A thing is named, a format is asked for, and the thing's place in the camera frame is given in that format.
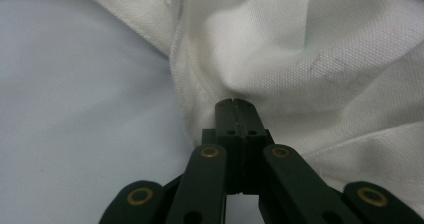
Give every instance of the white fabric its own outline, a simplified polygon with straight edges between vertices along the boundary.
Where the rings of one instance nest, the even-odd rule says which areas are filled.
[[[179,176],[168,59],[93,0],[0,0],[0,223],[98,223],[127,184]],[[227,223],[261,223],[255,196]]]
[[[97,1],[170,55],[195,145],[216,102],[246,99],[331,185],[375,182],[424,216],[422,0]]]

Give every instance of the black metal bracket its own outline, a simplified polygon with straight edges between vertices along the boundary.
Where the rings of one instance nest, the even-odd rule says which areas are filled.
[[[226,195],[259,195],[266,224],[421,223],[384,188],[325,184],[291,147],[276,145],[256,108],[240,99],[215,106],[215,129],[204,129],[183,175],[169,184],[139,181],[125,187],[100,224],[223,224]]]

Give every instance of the white sheet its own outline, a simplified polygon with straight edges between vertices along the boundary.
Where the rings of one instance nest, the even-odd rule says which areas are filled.
[[[98,223],[191,149],[168,59],[134,31],[93,0],[0,0],[0,223]]]

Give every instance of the brass insert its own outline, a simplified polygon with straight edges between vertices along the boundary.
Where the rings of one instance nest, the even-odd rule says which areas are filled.
[[[133,206],[140,206],[148,203],[153,198],[153,191],[147,187],[134,189],[128,194],[127,201]]]
[[[215,147],[206,147],[202,149],[200,154],[204,157],[212,158],[218,156],[219,151]]]
[[[359,188],[356,192],[358,196],[368,204],[377,207],[387,206],[389,200],[381,192],[371,189],[369,187]]]
[[[290,151],[284,147],[274,147],[272,149],[272,155],[280,158],[285,158],[290,155]]]

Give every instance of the white cloth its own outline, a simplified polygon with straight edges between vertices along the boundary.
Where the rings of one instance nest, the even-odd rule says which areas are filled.
[[[97,1],[170,56],[195,145],[242,98],[330,185],[374,182],[424,216],[422,0]]]

